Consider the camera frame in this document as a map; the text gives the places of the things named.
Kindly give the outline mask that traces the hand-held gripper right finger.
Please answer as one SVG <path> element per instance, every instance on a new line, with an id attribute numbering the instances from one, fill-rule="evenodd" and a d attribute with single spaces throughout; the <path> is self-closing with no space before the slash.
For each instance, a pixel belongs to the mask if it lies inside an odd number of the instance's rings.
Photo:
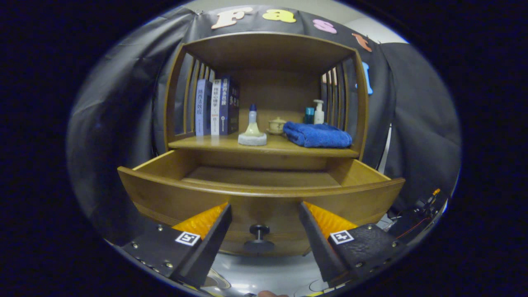
<path id="1" fill-rule="evenodd" d="M 348 281 L 359 284 L 390 267 L 408 251 L 406 243 L 375 224 L 348 229 L 338 227 L 324 235 L 315 208 L 307 202 L 300 203 L 299 219 L 322 279 L 330 286 Z"/>

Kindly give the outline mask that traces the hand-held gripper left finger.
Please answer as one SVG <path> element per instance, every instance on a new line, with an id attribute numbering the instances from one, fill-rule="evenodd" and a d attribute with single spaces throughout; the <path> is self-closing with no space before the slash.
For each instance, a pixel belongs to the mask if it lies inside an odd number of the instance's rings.
<path id="1" fill-rule="evenodd" d="M 191 220 L 202 223 L 204 228 L 198 231 L 188 224 L 173 228 L 152 222 L 121 249 L 164 278 L 199 289 L 205 284 L 232 222 L 231 205 L 217 205 Z"/>

